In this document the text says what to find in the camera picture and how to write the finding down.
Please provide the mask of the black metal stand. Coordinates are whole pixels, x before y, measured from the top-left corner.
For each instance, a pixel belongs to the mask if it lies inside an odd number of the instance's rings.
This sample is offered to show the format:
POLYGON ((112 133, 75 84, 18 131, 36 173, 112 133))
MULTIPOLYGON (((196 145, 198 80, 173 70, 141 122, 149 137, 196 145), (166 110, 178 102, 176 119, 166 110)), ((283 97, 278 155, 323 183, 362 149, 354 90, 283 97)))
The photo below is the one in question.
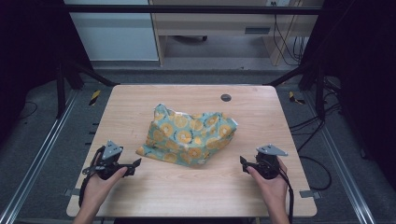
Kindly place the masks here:
POLYGON ((276 87, 281 83, 298 75, 302 75, 302 78, 298 84, 300 90, 307 91, 313 85, 316 85, 315 111, 320 120, 325 120, 324 93, 323 93, 325 73, 320 63, 303 63, 299 65, 297 68, 289 71, 286 75, 267 83, 267 86, 276 87))
POLYGON ((64 81, 67 80, 67 82, 70 84, 73 90, 80 90, 84 85, 84 82, 80 77, 80 74, 85 74, 108 87, 115 87, 118 85, 117 82, 111 81, 103 76, 100 76, 92 69, 85 67, 81 64, 78 64, 76 62, 70 60, 64 60, 60 62, 56 69, 57 102, 58 102, 57 119, 59 119, 66 110, 64 81))

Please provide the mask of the white cabinet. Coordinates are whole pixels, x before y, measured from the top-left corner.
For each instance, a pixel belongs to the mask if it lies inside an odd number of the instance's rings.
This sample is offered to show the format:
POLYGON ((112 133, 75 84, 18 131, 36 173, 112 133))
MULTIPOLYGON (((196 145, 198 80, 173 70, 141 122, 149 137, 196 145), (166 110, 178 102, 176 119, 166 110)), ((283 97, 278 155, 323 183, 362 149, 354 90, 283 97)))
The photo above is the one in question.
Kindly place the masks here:
POLYGON ((149 13, 71 12, 91 61, 158 61, 149 13))

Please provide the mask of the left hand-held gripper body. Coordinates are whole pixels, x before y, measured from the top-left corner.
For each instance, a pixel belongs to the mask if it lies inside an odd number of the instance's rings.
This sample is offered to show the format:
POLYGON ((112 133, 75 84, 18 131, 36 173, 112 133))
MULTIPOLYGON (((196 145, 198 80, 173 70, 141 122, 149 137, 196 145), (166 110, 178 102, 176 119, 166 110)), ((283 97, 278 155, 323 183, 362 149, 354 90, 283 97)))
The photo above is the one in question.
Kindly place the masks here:
POLYGON ((122 147, 108 140, 104 146, 97 149, 90 166, 84 168, 82 173, 84 175, 98 174, 104 180, 109 179, 122 167, 118 163, 122 151, 122 147))

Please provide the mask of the person's left hand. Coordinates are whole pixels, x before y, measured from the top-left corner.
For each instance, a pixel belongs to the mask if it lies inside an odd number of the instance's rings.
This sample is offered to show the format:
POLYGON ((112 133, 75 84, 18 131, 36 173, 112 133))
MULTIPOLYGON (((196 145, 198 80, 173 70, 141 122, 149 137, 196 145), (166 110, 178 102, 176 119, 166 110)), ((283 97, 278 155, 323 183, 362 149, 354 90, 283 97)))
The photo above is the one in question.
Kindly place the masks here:
POLYGON ((80 211, 94 217, 99 211, 100 206, 105 201, 108 193, 116 185, 116 183, 123 178, 127 169, 120 168, 109 179, 104 180, 99 175, 92 175, 84 190, 83 202, 80 211))

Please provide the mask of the black horizontal frame bar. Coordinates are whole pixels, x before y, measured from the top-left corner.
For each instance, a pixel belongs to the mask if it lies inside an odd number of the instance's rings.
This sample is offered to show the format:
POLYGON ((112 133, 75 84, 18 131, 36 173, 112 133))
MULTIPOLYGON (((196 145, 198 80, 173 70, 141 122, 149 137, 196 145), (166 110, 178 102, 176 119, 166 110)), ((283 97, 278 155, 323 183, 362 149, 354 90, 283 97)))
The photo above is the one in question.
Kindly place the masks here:
POLYGON ((65 5, 68 12, 84 13, 177 13, 177 14, 277 14, 319 15, 321 7, 238 7, 238 6, 179 6, 179 5, 65 5))

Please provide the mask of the aluminium floor rail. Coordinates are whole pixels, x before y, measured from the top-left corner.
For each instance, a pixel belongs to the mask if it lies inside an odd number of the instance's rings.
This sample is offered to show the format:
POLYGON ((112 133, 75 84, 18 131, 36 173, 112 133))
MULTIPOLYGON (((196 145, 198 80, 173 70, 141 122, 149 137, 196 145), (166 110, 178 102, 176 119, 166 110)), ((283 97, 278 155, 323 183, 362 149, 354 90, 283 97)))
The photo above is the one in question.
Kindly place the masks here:
POLYGON ((320 139, 324 142, 325 150, 329 157, 332 167, 336 172, 344 193, 351 205, 360 224, 376 224, 374 215, 365 201, 363 194, 358 187, 356 179, 347 167, 347 162, 342 158, 339 147, 336 145, 334 138, 328 128, 330 124, 330 107, 339 107, 339 102, 334 93, 324 93, 322 99, 319 100, 324 103, 324 120, 319 121, 320 128, 318 134, 320 139))
POLYGON ((53 146, 62 131, 77 98, 78 91, 70 91, 64 112, 62 112, 60 117, 51 124, 51 127, 45 135, 45 139, 37 150, 35 157, 29 163, 26 172, 23 174, 20 184, 15 188, 15 192, 12 194, 7 206, 0 213, 0 224, 13 224, 16 220, 16 217, 21 211, 21 208, 37 180, 43 165, 53 149, 53 146))

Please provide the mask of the teal cloth with orange print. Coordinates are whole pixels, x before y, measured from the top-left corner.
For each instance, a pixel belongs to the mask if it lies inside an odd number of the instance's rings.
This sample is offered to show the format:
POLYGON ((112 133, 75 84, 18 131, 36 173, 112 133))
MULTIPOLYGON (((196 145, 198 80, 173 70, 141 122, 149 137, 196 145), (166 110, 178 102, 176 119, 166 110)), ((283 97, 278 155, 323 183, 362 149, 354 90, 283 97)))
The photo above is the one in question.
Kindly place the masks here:
POLYGON ((159 104, 136 153, 183 166, 203 165, 231 143, 236 130, 237 122, 222 112, 190 115, 159 104))

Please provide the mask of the person's right hand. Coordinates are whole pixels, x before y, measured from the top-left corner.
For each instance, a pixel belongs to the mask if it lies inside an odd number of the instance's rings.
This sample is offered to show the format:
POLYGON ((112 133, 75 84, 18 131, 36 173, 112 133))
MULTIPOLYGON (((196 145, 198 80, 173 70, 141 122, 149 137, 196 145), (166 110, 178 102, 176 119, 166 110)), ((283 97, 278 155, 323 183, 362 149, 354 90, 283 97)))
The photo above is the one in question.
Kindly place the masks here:
POLYGON ((269 217, 271 219, 287 219, 286 195, 288 185, 286 181, 281 176, 270 180, 264 179, 257 170, 250 166, 247 170, 260 188, 269 217))

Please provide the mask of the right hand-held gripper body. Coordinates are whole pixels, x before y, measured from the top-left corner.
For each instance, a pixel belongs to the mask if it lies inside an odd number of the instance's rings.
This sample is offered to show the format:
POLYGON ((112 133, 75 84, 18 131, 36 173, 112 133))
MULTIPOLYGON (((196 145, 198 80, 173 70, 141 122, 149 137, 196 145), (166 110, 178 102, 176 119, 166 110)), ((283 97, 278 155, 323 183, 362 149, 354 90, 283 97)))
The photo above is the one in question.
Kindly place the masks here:
POLYGON ((277 157, 286 157, 288 153, 272 144, 257 147, 256 150, 258 151, 255 157, 256 162, 250 163, 249 166, 258 171, 264 179, 276 178, 280 171, 280 164, 277 157))

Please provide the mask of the dark curtain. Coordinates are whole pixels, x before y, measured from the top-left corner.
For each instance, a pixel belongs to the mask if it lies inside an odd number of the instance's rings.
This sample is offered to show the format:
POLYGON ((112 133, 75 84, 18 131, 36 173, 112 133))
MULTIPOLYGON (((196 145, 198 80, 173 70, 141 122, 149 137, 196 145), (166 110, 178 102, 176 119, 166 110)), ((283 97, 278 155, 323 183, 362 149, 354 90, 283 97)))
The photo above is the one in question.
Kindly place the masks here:
POLYGON ((0 144, 10 135, 27 93, 55 79, 56 49, 92 64, 64 0, 0 0, 0 144))
POLYGON ((366 153, 396 188, 396 0, 324 0, 341 12, 318 17, 305 51, 330 29, 324 69, 341 81, 341 101, 366 153))

